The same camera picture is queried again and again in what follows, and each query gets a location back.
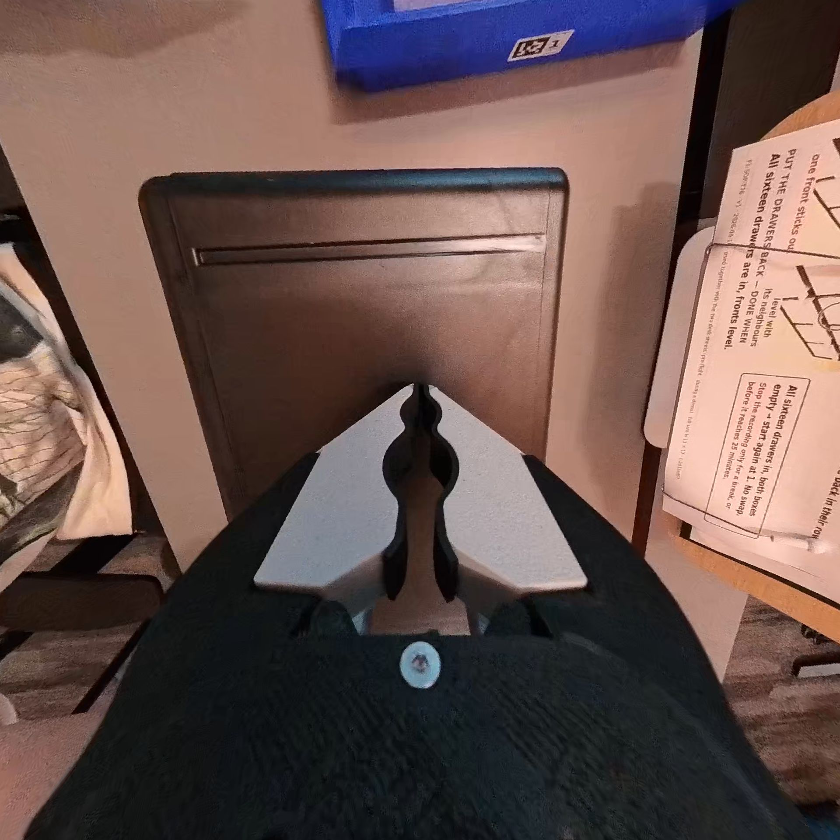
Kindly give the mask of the small blue plastic bin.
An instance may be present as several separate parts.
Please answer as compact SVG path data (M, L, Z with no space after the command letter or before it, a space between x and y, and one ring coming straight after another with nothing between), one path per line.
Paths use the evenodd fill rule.
M334 76L366 92L687 39L738 2L320 2Z

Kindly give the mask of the printed instruction sheet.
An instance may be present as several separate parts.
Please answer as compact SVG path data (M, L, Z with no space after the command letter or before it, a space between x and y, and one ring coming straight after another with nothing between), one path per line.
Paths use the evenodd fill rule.
M733 152L703 257L664 510L838 603L838 121Z

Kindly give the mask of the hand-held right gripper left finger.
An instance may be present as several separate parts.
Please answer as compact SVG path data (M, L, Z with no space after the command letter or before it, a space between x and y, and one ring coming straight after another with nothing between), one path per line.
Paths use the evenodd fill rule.
M255 573L258 588L316 595L352 616L396 599L407 572L402 483L417 411L408 385L318 451Z

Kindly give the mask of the black chair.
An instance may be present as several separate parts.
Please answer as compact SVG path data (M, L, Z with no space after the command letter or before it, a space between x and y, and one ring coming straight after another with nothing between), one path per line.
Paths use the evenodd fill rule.
M26 721L91 711L164 599L152 575L23 574L2 593L2 695Z

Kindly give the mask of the black drawer cabinet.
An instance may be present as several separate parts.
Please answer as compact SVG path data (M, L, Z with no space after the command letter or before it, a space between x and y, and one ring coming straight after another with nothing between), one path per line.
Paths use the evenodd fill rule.
M415 383L545 460L569 192L556 167L142 184L227 518Z

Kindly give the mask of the white striped cloth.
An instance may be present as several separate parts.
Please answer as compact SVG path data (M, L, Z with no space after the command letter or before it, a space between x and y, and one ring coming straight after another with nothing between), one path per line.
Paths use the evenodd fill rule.
M2 586L32 543L131 534L118 438L47 296L14 246L1 249Z

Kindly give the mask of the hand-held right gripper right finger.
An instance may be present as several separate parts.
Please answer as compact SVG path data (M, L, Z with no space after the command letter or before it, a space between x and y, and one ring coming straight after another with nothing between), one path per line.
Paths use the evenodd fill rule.
M442 490L433 562L444 599L488 618L524 596L584 590L586 575L532 459L433 385L420 386L420 409Z

